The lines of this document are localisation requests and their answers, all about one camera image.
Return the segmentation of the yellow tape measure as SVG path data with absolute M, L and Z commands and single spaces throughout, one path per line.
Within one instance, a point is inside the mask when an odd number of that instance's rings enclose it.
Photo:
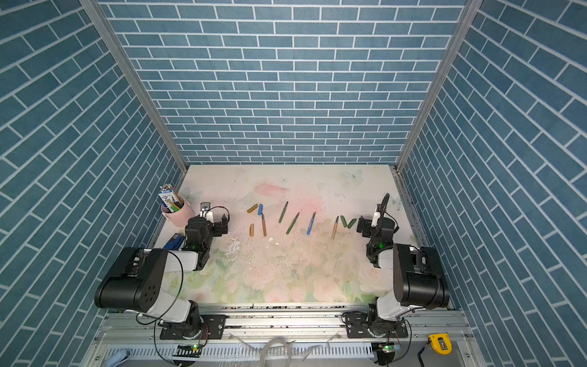
M 432 350 L 441 356 L 452 353 L 452 341 L 448 333 L 435 333 L 429 335 L 429 344 Z

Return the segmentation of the aluminium rail frame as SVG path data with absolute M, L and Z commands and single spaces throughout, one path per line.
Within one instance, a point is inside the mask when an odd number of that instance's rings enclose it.
M 201 308 L 202 315 L 226 315 L 222 339 L 162 340 L 161 327 L 129 313 L 111 313 L 83 359 L 85 366 L 295 365 L 313 359 L 359 359 L 368 365 L 481 366 L 483 359 L 464 314 L 455 310 L 418 310 L 403 323 L 405 338 L 350 339 L 339 315 L 368 314 L 358 304 L 330 306 L 261 305 Z M 429 335 L 448 333 L 452 353 L 436 354 Z

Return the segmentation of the brown pen right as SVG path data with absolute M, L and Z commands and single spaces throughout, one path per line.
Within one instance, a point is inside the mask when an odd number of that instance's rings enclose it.
M 337 228 L 338 228 L 338 223 L 339 223 L 339 216 L 336 217 L 334 224 L 333 224 L 333 230 L 331 233 L 331 240 L 334 240 L 336 238 L 336 232 L 337 232 Z

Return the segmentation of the dark green pen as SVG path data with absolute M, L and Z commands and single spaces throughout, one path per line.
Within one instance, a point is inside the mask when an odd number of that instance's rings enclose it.
M 285 214 L 287 212 L 288 204 L 289 204 L 289 202 L 286 201 L 286 203 L 284 204 L 284 207 L 283 207 L 283 209 L 281 211 L 281 215 L 279 217 L 278 223 L 282 223 L 283 222 L 284 216 L 285 216 Z

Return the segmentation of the blue stapler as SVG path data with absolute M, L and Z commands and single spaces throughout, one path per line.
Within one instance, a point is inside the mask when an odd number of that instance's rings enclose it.
M 172 237 L 165 244 L 164 249 L 176 251 L 181 248 L 185 241 L 185 237 L 179 233 L 172 235 Z

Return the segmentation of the brown pen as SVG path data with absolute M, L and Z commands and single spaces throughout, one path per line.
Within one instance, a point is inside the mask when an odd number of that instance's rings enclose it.
M 331 240 L 334 240 L 336 238 L 336 232 L 337 232 L 337 228 L 338 228 L 338 223 L 339 223 L 339 216 L 336 217 L 334 224 L 333 224 L 333 230 L 331 233 Z
M 266 221 L 264 218 L 264 214 L 261 214 L 261 224 L 262 224 L 262 232 L 263 232 L 263 237 L 267 237 L 267 226 L 266 226 Z

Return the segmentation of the box in pen cup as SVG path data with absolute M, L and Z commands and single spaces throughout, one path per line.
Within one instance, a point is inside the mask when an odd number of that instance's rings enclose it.
M 169 213 L 175 213 L 183 207 L 183 200 L 168 183 L 161 186 L 158 195 Z

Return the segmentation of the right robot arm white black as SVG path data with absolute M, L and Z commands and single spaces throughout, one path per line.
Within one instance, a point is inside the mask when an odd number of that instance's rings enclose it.
M 375 337 L 405 331 L 402 321 L 410 313 L 449 305 L 449 286 L 437 250 L 396 243 L 398 230 L 394 218 L 388 217 L 360 217 L 357 225 L 357 232 L 369 239 L 368 261 L 392 272 L 392 291 L 369 305 L 365 326 Z

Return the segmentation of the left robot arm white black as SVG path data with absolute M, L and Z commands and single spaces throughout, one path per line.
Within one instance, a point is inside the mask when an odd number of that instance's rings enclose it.
M 202 315 L 195 301 L 161 288 L 164 275 L 203 270 L 209 260 L 212 241 L 228 232 L 230 215 L 217 223 L 207 219 L 209 212 L 188 220 L 182 249 L 122 249 L 96 290 L 96 307 L 108 310 L 131 310 L 153 320 L 161 327 L 163 340 L 221 339 L 226 325 L 224 315 Z

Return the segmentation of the light green pen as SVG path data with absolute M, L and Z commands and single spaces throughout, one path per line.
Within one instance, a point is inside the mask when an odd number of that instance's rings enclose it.
M 296 224 L 296 222 L 297 222 L 297 220 L 298 220 L 299 216 L 300 216 L 300 212 L 298 212 L 298 213 L 296 214 L 296 216 L 293 218 L 292 222 L 290 223 L 290 226 L 288 226 L 288 228 L 287 228 L 287 232 L 286 232 L 286 235 L 289 235 L 289 234 L 290 234 L 290 232 L 291 232 L 291 231 L 292 231 L 292 229 L 294 228 L 294 226 L 295 226 L 295 224 Z

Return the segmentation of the blue pen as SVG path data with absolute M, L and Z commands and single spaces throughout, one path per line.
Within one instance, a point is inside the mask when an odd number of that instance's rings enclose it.
M 309 226 L 308 226 L 308 229 L 307 229 L 307 235 L 308 236 L 311 234 L 311 231 L 313 229 L 313 224 L 314 224 L 315 218 L 316 218 L 316 212 L 313 213 L 313 215 L 312 215 L 312 217 L 310 219 L 310 223 L 309 223 Z

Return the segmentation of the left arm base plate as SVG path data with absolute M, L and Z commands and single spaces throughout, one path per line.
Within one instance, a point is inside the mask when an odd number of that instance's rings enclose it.
M 222 339 L 226 325 L 226 315 L 199 315 L 188 317 L 183 323 L 163 322 L 162 340 L 211 340 Z

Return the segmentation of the brown pen left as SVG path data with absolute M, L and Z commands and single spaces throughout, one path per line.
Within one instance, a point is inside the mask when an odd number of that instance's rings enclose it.
M 263 232 L 263 237 L 267 237 L 267 226 L 266 226 L 266 221 L 264 218 L 264 214 L 261 214 L 261 224 L 262 224 L 262 232 Z

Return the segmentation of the pink pen holder cup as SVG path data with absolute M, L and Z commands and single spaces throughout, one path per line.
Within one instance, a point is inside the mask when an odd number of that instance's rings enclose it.
M 165 203 L 161 205 L 162 215 L 178 229 L 184 229 L 189 220 L 196 216 L 189 202 L 182 198 L 181 203 L 183 204 L 182 208 L 176 212 L 171 212 Z

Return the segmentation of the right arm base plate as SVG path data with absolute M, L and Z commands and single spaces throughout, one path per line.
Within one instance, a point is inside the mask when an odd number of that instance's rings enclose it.
M 366 338 L 405 338 L 408 329 L 405 323 L 399 321 L 384 321 L 372 314 L 361 311 L 347 311 L 339 315 L 350 339 Z

